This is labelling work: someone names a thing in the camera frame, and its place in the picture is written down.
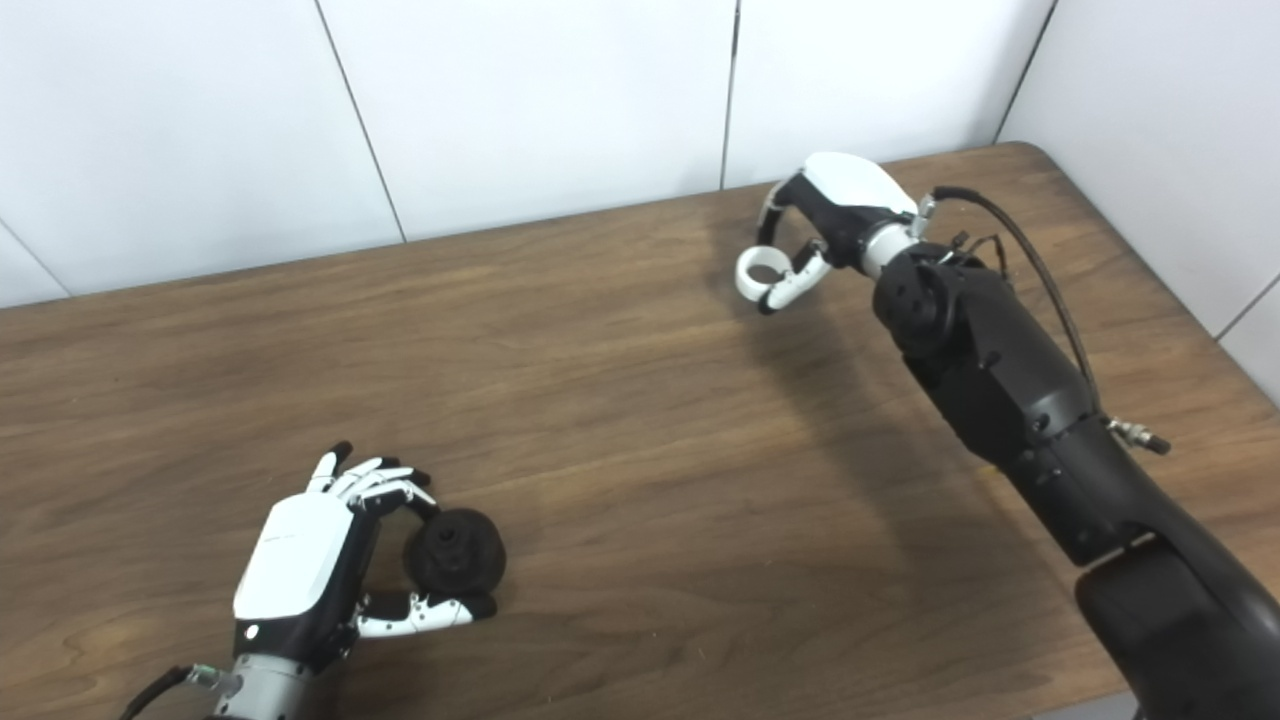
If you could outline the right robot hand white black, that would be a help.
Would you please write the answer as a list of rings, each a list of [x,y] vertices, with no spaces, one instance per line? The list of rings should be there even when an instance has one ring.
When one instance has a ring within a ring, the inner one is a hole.
[[[788,210],[817,232],[795,256],[774,246]],[[833,269],[879,279],[901,252],[922,241],[918,201],[879,164],[846,152],[814,152],[765,196],[755,243],[739,255],[739,293],[769,315],[814,288]]]

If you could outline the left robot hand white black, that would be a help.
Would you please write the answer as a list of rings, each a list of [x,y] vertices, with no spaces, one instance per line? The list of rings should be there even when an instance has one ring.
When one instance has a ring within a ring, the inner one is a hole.
[[[507,568],[495,523],[475,509],[443,509],[429,475],[396,457],[348,466],[342,441],[306,487],[274,503],[233,598],[234,659],[266,657],[319,674],[360,639],[438,632],[497,614]],[[371,591],[369,569],[384,519],[419,520],[407,539],[406,591]]]

